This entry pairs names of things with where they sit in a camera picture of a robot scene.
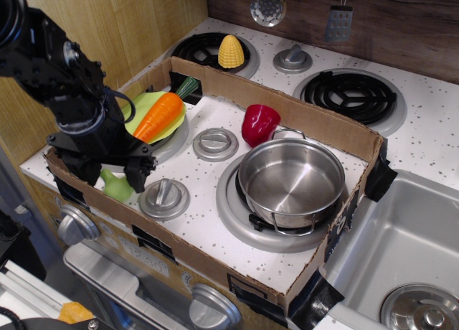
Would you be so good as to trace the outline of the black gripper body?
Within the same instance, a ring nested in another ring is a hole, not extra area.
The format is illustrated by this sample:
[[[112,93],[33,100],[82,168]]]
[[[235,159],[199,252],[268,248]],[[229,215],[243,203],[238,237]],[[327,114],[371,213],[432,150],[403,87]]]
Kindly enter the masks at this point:
[[[47,137],[62,159],[64,151],[124,168],[130,159],[154,159],[152,148],[127,132],[119,107],[96,107],[89,118],[79,108],[64,109],[59,131]]]

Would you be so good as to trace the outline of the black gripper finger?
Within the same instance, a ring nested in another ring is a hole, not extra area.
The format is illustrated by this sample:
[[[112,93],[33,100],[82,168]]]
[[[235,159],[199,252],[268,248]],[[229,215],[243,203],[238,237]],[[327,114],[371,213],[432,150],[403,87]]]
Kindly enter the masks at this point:
[[[69,171],[78,179],[87,182],[90,186],[95,186],[100,176],[101,163],[71,151],[64,151],[62,160]]]
[[[142,193],[145,190],[146,178],[154,169],[154,159],[130,159],[123,171],[134,191]]]

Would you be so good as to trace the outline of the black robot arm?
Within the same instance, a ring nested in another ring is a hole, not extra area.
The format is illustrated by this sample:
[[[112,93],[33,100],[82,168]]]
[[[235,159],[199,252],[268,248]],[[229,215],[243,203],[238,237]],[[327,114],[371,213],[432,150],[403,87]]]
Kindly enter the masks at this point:
[[[134,191],[143,192],[157,161],[126,129],[136,108],[125,117],[117,103],[125,95],[105,86],[100,62],[26,0],[1,0],[1,76],[51,110],[59,130],[47,143],[72,174],[95,185],[103,165],[121,166]]]

